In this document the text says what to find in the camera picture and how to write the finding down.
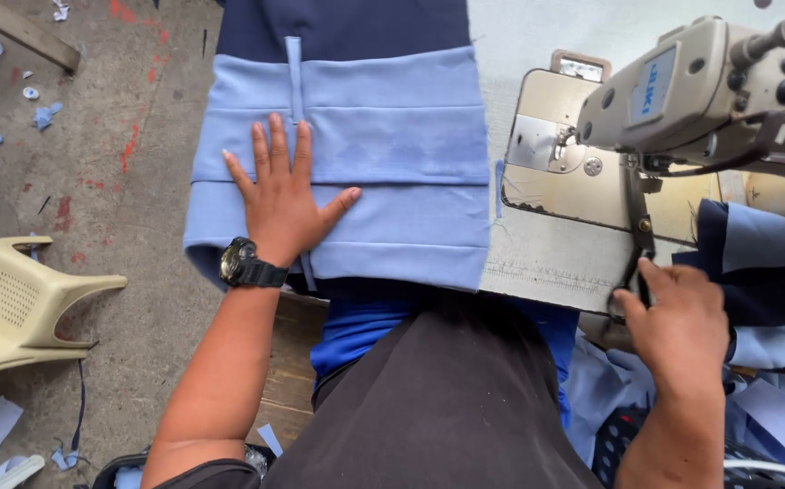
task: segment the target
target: juki logo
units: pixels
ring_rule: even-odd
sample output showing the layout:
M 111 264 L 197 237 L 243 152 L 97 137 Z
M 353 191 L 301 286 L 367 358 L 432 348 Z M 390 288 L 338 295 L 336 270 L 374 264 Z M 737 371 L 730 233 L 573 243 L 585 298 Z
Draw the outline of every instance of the juki logo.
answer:
M 655 80 L 657 80 L 658 77 L 658 63 L 654 62 L 649 73 L 649 83 L 646 85 L 646 97 L 643 100 L 643 111 L 640 112 L 641 115 L 645 116 L 649 113 L 649 109 L 652 106 L 652 93 L 655 91 Z

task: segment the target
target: wristwatch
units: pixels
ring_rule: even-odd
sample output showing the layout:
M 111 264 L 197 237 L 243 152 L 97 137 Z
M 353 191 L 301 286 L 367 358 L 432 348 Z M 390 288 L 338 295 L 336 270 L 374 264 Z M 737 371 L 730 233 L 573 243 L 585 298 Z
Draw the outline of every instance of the wristwatch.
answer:
M 280 287 L 289 268 L 280 268 L 256 257 L 256 243 L 246 238 L 235 238 L 220 259 L 220 279 L 231 287 L 256 285 Z

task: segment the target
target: sewing machine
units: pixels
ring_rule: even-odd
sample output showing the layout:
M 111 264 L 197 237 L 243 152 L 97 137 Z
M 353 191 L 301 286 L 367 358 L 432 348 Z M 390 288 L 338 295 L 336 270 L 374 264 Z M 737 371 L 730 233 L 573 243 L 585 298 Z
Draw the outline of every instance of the sewing machine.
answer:
M 631 286 L 638 256 L 668 264 L 693 249 L 701 198 L 757 207 L 757 181 L 771 189 L 765 210 L 785 200 L 785 20 L 756 31 L 700 17 L 611 70 L 560 51 L 549 71 L 526 75 L 496 173 L 504 234 L 493 230 L 481 289 L 519 286 L 528 292 L 512 295 L 606 314 L 612 289 Z M 510 253 L 521 239 L 539 239 L 539 252 Z M 630 259 L 617 257 L 610 273 L 597 248 L 630 250 Z

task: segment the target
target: watch face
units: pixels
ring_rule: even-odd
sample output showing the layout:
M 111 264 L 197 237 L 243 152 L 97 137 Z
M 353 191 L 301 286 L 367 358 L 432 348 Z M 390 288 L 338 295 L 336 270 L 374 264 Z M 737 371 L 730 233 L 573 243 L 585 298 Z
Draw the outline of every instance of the watch face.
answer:
M 233 279 L 238 272 L 238 266 L 241 264 L 239 257 L 239 248 L 230 246 L 224 250 L 224 256 L 220 260 L 220 277 Z

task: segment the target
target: left hand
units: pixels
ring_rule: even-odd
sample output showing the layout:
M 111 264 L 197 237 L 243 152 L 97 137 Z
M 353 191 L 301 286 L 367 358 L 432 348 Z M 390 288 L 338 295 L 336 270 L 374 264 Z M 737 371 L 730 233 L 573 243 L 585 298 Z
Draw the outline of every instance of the left hand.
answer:
M 319 208 L 311 194 L 311 129 L 302 120 L 296 128 L 296 157 L 289 168 L 284 123 L 269 116 L 271 151 L 263 125 L 250 128 L 256 183 L 250 181 L 238 158 L 224 150 L 232 181 L 245 199 L 248 236 L 256 243 L 256 256 L 288 267 L 303 251 L 319 244 L 361 194 L 357 187 L 342 191 Z

